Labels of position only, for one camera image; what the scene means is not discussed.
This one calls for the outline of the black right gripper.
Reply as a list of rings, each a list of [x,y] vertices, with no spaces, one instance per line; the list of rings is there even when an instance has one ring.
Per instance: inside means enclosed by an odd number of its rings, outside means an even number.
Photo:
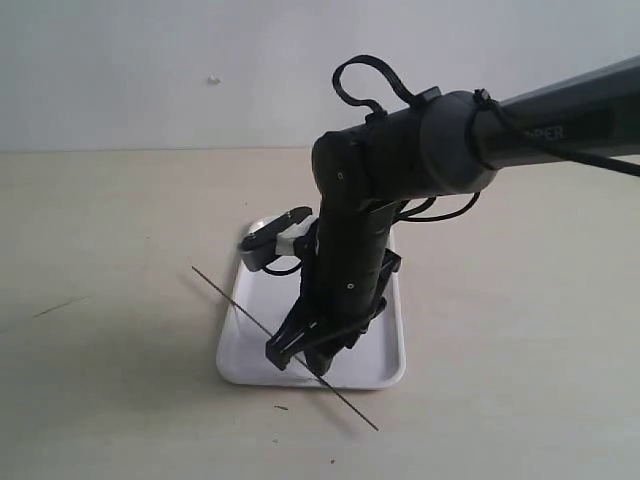
[[[281,371],[301,355],[313,374],[324,376],[335,356],[353,348],[385,311],[385,290],[401,257],[387,247],[388,236],[321,245],[318,230],[313,223],[294,242],[301,264],[299,296],[265,354]]]

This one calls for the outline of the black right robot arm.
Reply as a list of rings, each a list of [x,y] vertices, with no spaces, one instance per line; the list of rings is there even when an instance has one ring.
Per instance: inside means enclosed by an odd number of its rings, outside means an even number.
[[[384,61],[358,55],[379,71],[405,108],[375,100],[365,121],[330,131],[314,144],[318,218],[295,242],[300,295],[267,342],[267,359],[284,369],[303,354],[325,374],[383,310],[399,266],[387,242],[392,226],[415,221],[413,200],[467,194],[477,199],[501,169],[569,161],[630,176],[639,168],[639,61],[631,58],[499,102],[484,89],[410,92]]]

